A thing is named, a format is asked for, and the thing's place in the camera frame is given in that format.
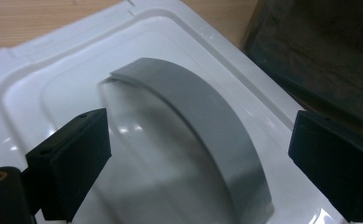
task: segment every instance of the wooden table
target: wooden table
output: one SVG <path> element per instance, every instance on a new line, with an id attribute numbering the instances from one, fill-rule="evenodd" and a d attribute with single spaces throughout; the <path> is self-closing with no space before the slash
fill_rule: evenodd
<path id="1" fill-rule="evenodd" d="M 184 0 L 235 46 L 258 0 Z M 120 0 L 0 0 L 0 48 L 17 46 L 44 35 Z"/>

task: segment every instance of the gray curved plastic part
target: gray curved plastic part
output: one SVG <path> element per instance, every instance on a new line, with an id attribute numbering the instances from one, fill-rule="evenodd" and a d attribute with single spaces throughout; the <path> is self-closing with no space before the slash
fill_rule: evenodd
<path id="1" fill-rule="evenodd" d="M 213 157 L 241 223 L 263 223 L 272 198 L 258 154 L 228 103 L 186 68 L 143 58 L 111 74 L 160 97 L 196 133 Z"/>

